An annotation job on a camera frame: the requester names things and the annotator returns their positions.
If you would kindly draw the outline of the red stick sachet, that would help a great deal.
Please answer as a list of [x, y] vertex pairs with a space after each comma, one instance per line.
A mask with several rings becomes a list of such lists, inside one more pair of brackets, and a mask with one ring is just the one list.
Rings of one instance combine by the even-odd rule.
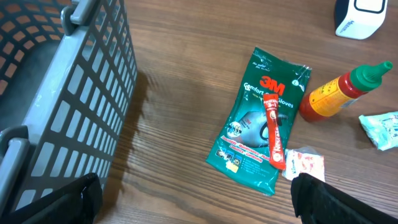
[[285, 170], [285, 156], [278, 125], [278, 100], [278, 94], [263, 94], [268, 128], [269, 162], [276, 169]]

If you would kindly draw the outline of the red sauce bottle green cap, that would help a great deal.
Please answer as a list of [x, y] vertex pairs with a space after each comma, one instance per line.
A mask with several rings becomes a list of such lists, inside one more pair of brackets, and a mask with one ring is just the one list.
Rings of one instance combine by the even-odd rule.
[[390, 61], [361, 65], [307, 94], [299, 108], [301, 117], [321, 121], [334, 116], [361, 96], [380, 87], [382, 76], [393, 68]]

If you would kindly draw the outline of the green 3M gloves packet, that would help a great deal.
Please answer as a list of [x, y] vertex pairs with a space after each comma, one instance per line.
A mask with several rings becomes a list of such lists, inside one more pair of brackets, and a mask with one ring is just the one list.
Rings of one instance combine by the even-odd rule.
[[269, 123], [263, 96], [278, 96], [277, 126], [281, 148], [285, 149], [311, 71], [306, 65], [281, 60], [256, 47], [207, 163], [240, 184], [274, 195], [279, 169], [270, 163]]

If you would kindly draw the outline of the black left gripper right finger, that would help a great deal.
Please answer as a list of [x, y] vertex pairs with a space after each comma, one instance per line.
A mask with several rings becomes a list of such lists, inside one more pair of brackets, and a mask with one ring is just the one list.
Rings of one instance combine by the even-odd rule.
[[290, 188], [296, 217], [310, 224], [397, 224], [397, 219], [306, 173]]

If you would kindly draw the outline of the red white small packet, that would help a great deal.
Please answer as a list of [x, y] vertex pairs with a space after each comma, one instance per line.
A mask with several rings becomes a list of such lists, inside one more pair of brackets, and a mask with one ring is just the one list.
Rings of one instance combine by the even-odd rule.
[[282, 176], [287, 180], [293, 180], [301, 173], [325, 181], [325, 159], [312, 147], [285, 150], [286, 170]]

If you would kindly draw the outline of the light green tissue packet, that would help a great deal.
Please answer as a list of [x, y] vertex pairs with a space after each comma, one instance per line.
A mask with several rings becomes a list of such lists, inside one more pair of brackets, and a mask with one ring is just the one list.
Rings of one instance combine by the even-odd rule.
[[397, 112], [359, 116], [368, 138], [381, 151], [397, 147]]

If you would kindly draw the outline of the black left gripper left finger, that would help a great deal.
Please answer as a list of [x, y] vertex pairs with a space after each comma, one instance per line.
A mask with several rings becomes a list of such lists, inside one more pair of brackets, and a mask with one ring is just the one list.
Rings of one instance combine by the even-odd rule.
[[97, 174], [91, 172], [1, 218], [1, 224], [93, 223], [103, 204]]

